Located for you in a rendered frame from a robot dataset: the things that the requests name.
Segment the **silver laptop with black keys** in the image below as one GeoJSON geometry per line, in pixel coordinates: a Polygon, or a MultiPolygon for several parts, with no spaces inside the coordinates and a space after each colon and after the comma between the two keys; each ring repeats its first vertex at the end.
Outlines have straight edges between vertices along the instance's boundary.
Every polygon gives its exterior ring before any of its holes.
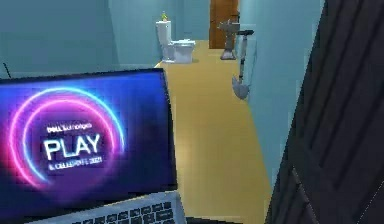
{"type": "Polygon", "coordinates": [[[165,71],[0,80],[0,224],[187,224],[165,71]]]}

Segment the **white toilet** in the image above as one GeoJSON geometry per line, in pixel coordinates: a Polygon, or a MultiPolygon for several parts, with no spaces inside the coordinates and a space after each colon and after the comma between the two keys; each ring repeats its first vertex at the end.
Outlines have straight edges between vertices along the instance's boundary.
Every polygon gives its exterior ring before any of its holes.
{"type": "Polygon", "coordinates": [[[163,63],[190,64],[193,61],[192,52],[196,45],[194,40],[173,40],[170,21],[157,21],[156,29],[163,63]]]}

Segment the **black panelled room door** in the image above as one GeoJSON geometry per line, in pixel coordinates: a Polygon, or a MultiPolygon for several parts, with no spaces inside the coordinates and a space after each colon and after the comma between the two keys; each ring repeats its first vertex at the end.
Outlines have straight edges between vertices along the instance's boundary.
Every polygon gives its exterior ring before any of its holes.
{"type": "Polygon", "coordinates": [[[264,224],[384,224],[384,0],[325,0],[264,224]]]}

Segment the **grey pedestal sink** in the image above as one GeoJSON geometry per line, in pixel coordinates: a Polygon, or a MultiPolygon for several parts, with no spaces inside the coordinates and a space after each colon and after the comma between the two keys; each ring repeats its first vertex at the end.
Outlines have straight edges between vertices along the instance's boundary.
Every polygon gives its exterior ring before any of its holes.
{"type": "Polygon", "coordinates": [[[240,24],[238,22],[233,22],[228,19],[225,22],[220,22],[218,29],[222,30],[225,33],[225,46],[222,55],[220,56],[221,60],[235,60],[236,56],[233,53],[234,50],[234,37],[240,30],[240,24]]]}

